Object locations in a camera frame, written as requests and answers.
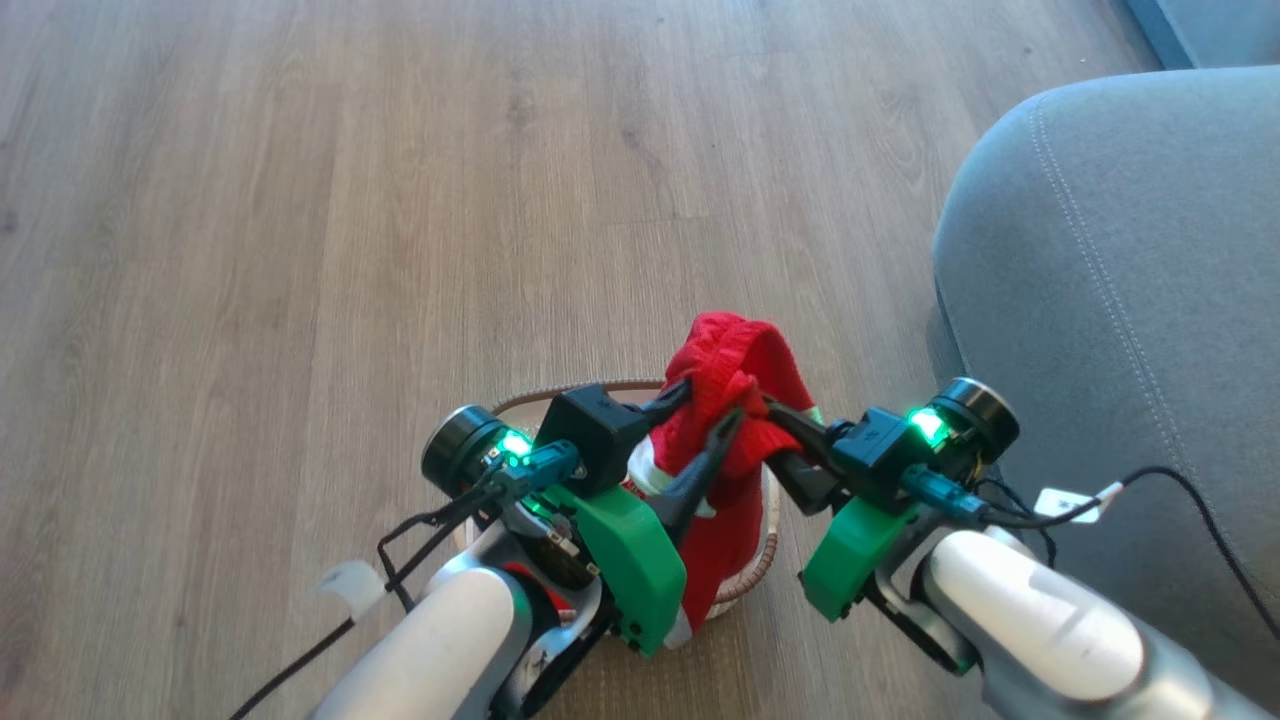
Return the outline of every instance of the wooden floor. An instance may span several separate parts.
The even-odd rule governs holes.
[[[777,322],[828,414],[928,397],[951,178],[1024,97],[1155,67],[1117,6],[0,1],[0,717],[228,715],[439,500],[448,410],[655,375],[700,309]],[[988,716],[805,607],[823,523],[785,520],[730,618],[545,715]]]

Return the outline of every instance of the white stitching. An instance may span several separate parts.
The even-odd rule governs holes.
[[[1147,400],[1147,407],[1151,410],[1152,419],[1156,421],[1156,428],[1160,430],[1161,437],[1165,441],[1165,448],[1169,451],[1175,465],[1181,465],[1187,469],[1188,479],[1201,491],[1201,496],[1204,498],[1204,505],[1208,507],[1210,515],[1213,516],[1213,521],[1219,525],[1222,532],[1224,539],[1230,546],[1235,546],[1228,529],[1217,521],[1217,511],[1213,507],[1212,501],[1203,491],[1203,483],[1201,483],[1199,471],[1190,460],[1190,455],[1187,452],[1187,445],[1183,442],[1181,434],[1178,432],[1178,424],[1174,421],[1174,414],[1169,410],[1169,404],[1165,401],[1165,393],[1160,389],[1160,382],[1156,379],[1156,374],[1151,369],[1151,363],[1147,360],[1147,352],[1142,348],[1142,343],[1138,342],[1138,334],[1133,328],[1133,323],[1129,322],[1129,315],[1124,310],[1124,305],[1120,302],[1120,296],[1116,292],[1115,284],[1111,282],[1111,275],[1107,273],[1107,268],[1102,261],[1102,255],[1098,252],[1097,243],[1089,234],[1089,227],[1084,222],[1084,213],[1080,211],[1079,205],[1075,204],[1075,197],[1071,195],[1071,188],[1066,184],[1066,177],[1062,173],[1061,167],[1057,164],[1057,158],[1053,156],[1053,147],[1048,140],[1048,132],[1044,129],[1044,96],[1042,95],[1036,101],[1036,106],[1032,109],[1029,119],[1033,123],[1032,127],[1032,145],[1036,149],[1036,156],[1041,161],[1041,168],[1044,170],[1048,178],[1050,187],[1053,188],[1053,195],[1057,197],[1059,206],[1062,209],[1062,215],[1066,218],[1068,225],[1071,228],[1071,234],[1075,237],[1076,246],[1080,249],[1080,255],[1084,258],[1084,264],[1089,269],[1089,274],[1093,277],[1093,282],[1098,288],[1098,293],[1102,296],[1102,305],[1107,311],[1107,316],[1111,318],[1111,327],[1116,332],[1120,345],[1124,346],[1125,354],[1129,356],[1129,363],[1133,366],[1134,374],[1138,377],[1138,384],[1142,388],[1142,395]],[[1041,140],[1044,143],[1044,152],[1041,152],[1039,142],[1036,140],[1036,128],[1039,128]],[[1053,167],[1053,173],[1048,170],[1048,165],[1044,163],[1044,155],[1048,155],[1050,164]],[[1057,182],[1055,182],[1053,176],[1057,176]],[[1079,222],[1079,228],[1071,220],[1071,213],[1068,211],[1068,205],[1064,202],[1062,196],[1066,196],[1066,202],[1070,202],[1071,210],[1074,210],[1075,219]],[[1092,252],[1093,260],[1089,260],[1089,254]],[[1165,420],[1169,423],[1169,429],[1165,429]],[[1262,587],[1263,592],[1276,598],[1276,594],[1271,588],[1266,587],[1249,569],[1248,561],[1243,557],[1240,564],[1245,568],[1249,575],[1253,577],[1254,582]]]

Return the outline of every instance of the red cloth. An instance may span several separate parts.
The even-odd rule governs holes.
[[[707,496],[716,516],[695,518],[680,547],[689,574],[682,607],[691,630],[698,632],[721,583],[740,573],[759,547],[764,460],[782,450],[800,450],[765,419],[764,396],[803,410],[813,407],[813,400],[778,329],[732,313],[704,313],[694,320],[684,347],[667,365],[667,387],[686,377],[692,379],[692,401],[649,434],[654,464],[668,475],[680,474],[703,450],[707,433],[730,410],[746,411]]]

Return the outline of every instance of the green led light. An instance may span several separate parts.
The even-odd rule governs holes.
[[[534,443],[529,442],[529,438],[516,430],[511,430],[498,441],[498,448],[517,457],[524,457],[534,451]]]
[[[924,439],[929,442],[929,447],[942,445],[942,441],[947,439],[947,436],[951,434],[951,428],[942,421],[942,418],[938,418],[938,414],[932,407],[916,410],[908,415],[906,420],[920,428],[920,432],[924,433]]]

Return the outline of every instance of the gray fabric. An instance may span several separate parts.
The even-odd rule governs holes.
[[[1276,0],[1129,0],[1166,68],[1280,63]]]
[[[1280,68],[1107,78],[1023,102],[956,178],[934,249],[974,377],[1034,497],[1187,471],[1280,614]],[[1270,639],[1164,478],[1057,533],[1061,568],[1272,712]]]

